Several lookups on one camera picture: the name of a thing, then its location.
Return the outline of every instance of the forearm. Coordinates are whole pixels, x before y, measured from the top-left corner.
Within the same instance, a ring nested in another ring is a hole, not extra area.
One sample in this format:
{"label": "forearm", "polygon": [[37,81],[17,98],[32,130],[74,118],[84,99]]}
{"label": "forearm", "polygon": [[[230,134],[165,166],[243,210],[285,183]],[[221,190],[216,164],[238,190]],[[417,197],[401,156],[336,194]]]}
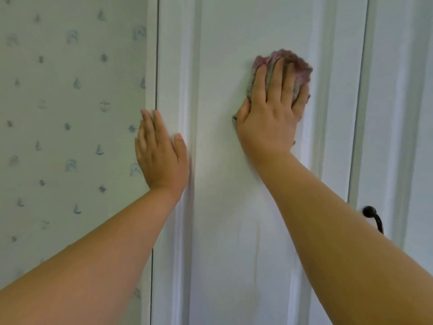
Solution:
{"label": "forearm", "polygon": [[433,280],[293,156],[258,167],[334,324],[431,324]]}
{"label": "forearm", "polygon": [[0,291],[8,324],[112,324],[130,300],[176,199],[150,191]]}

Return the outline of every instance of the patterned wallpaper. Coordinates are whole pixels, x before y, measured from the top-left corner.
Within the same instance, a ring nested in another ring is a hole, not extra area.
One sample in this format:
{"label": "patterned wallpaper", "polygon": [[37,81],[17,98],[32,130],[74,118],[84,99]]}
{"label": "patterned wallpaper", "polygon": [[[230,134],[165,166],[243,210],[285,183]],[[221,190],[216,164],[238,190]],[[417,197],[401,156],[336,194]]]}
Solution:
{"label": "patterned wallpaper", "polygon": [[0,288],[146,192],[146,6],[0,0]]}

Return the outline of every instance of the pink cloth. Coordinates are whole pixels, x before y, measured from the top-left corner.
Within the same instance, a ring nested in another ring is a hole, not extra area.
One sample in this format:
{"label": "pink cloth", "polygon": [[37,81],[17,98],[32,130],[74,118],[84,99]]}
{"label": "pink cloth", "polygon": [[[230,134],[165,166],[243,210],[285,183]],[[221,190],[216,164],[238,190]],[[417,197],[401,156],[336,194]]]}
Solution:
{"label": "pink cloth", "polygon": [[[294,85],[294,91],[293,91],[293,101],[298,97],[299,89],[304,84],[310,81],[311,72],[313,71],[312,67],[306,63],[304,59],[297,56],[295,53],[293,53],[290,50],[281,49],[278,51],[274,51],[271,53],[268,57],[264,58],[262,56],[257,56],[256,60],[254,60],[254,63],[252,65],[252,71],[251,71],[251,77],[249,80],[249,84],[246,90],[246,97],[248,99],[251,99],[251,93],[252,93],[252,86],[254,84],[254,80],[256,79],[256,71],[258,67],[262,64],[267,65],[267,71],[266,71],[266,95],[268,94],[269,84],[271,83],[272,74],[274,72],[275,63],[280,58],[284,58],[284,70],[283,70],[283,84],[285,79],[285,74],[287,72],[287,66],[290,63],[295,64],[296,69],[296,78],[295,78],[295,85]],[[236,115],[233,116],[233,123],[236,125]]]}

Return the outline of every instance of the hand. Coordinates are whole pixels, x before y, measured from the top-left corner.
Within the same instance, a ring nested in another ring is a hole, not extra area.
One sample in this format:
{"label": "hand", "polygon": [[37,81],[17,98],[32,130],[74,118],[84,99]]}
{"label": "hand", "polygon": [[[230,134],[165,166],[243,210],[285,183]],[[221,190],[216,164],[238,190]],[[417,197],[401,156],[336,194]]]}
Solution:
{"label": "hand", "polygon": [[178,133],[174,143],[161,118],[153,111],[153,119],[145,109],[143,120],[135,138],[137,161],[143,171],[147,185],[152,189],[164,189],[177,199],[188,184],[189,160],[187,147]]}
{"label": "hand", "polygon": [[237,113],[237,132],[242,148],[257,169],[290,155],[296,126],[308,102],[309,84],[304,84],[293,100],[296,69],[290,64],[283,82],[284,59],[275,64],[266,100],[266,65],[257,69],[251,103],[245,99]]}

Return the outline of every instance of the skin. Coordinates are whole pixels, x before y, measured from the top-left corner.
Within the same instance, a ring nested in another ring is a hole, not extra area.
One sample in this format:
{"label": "skin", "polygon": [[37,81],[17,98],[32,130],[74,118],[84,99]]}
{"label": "skin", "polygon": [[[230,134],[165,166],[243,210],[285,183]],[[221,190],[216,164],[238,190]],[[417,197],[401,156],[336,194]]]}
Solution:
{"label": "skin", "polygon": [[293,103],[296,69],[266,67],[238,111],[242,148],[273,196],[306,275],[333,324],[433,324],[433,277],[291,154],[308,85]]}
{"label": "skin", "polygon": [[118,324],[189,177],[182,137],[142,110],[137,161],[150,188],[131,205],[0,291],[2,324]]}

